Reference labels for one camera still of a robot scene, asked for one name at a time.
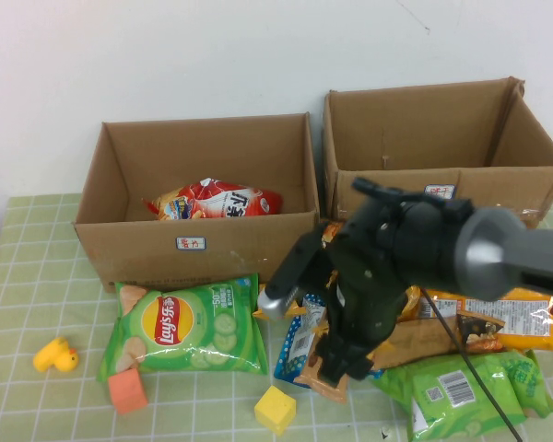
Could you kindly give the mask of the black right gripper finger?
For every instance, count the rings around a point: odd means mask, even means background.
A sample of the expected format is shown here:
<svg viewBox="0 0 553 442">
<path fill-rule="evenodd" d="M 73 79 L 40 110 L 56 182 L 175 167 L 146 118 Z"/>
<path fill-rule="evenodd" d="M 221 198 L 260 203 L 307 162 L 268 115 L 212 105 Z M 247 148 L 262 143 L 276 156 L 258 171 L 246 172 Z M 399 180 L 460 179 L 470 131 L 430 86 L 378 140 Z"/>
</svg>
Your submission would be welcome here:
<svg viewBox="0 0 553 442">
<path fill-rule="evenodd" d="M 363 380 L 372 369 L 373 361 L 370 358 L 372 350 L 368 347 L 350 345 L 347 349 L 346 373 L 355 380 Z"/>
<path fill-rule="evenodd" d="M 337 386 L 345 375 L 345 351 L 342 343 L 331 338 L 321 338 L 317 343 L 317 355 L 322 360 L 318 379 L 329 386 Z"/>
</svg>

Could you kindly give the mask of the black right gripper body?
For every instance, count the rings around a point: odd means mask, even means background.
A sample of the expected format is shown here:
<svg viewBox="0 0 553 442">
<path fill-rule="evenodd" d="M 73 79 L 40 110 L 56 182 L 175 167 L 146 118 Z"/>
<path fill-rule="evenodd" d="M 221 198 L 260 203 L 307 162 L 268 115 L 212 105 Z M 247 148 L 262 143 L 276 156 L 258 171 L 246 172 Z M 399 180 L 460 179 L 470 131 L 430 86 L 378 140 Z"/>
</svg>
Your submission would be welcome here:
<svg viewBox="0 0 553 442">
<path fill-rule="evenodd" d="M 410 286 L 409 211 L 368 206 L 328 244 L 337 278 L 328 290 L 327 365 L 368 365 L 368 354 L 393 332 Z"/>
</svg>

